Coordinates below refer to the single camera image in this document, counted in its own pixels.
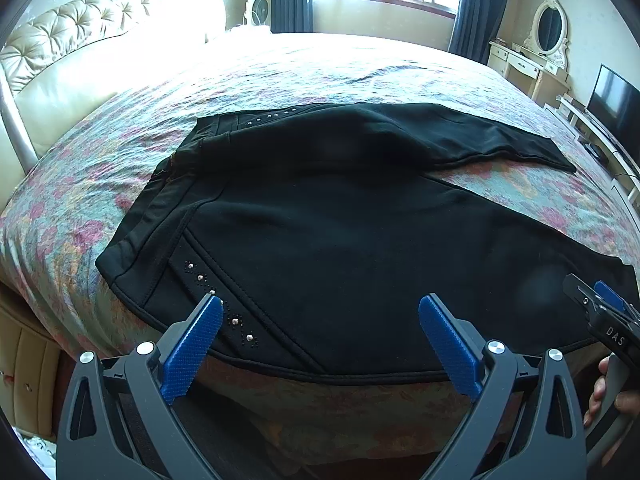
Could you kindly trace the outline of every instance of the floral bedspread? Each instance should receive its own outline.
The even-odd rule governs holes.
[[[196,118],[233,110],[437,102],[551,137],[577,173],[493,161],[437,175],[640,268],[640,235],[611,195],[610,178],[548,112],[489,68],[377,38],[246,39],[224,35],[171,81],[106,102],[53,146],[0,216],[2,273],[71,355],[121,354],[158,338],[114,297],[94,262]],[[468,407],[449,383],[306,384],[212,358],[199,379],[247,407],[274,448],[309,464],[439,450]]]

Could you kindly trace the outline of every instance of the television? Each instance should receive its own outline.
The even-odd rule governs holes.
[[[601,65],[587,111],[640,165],[640,91]]]

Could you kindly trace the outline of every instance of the tv stand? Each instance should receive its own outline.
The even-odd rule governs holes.
[[[563,109],[568,110],[567,116],[561,113]],[[577,142],[583,145],[592,142],[602,149],[608,161],[607,168],[603,168],[603,170],[611,178],[611,189],[620,195],[636,227],[640,230],[640,168],[638,165],[626,154],[624,148],[615,141],[609,132],[603,130],[585,112],[576,108],[565,97],[560,98],[560,109],[546,104],[545,110],[548,110],[559,122],[564,124],[574,134]]]
[[[607,153],[605,153],[597,144],[594,144],[593,142],[584,142],[582,145],[589,155],[597,160],[601,166],[604,166],[605,168],[609,167]]]

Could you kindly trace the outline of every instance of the oval mirror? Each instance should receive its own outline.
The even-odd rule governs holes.
[[[547,7],[538,22],[538,44],[544,52],[558,47],[562,34],[562,16],[560,11]]]

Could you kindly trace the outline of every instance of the bed frame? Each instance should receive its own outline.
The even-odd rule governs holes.
[[[75,124],[186,68],[225,21],[222,0],[73,0],[17,27],[0,50],[0,212]],[[0,405],[26,434],[55,439],[60,352],[0,267]]]
[[[185,67],[191,49],[224,31],[223,9],[222,0],[73,0],[17,27],[0,50],[0,210],[103,102]]]

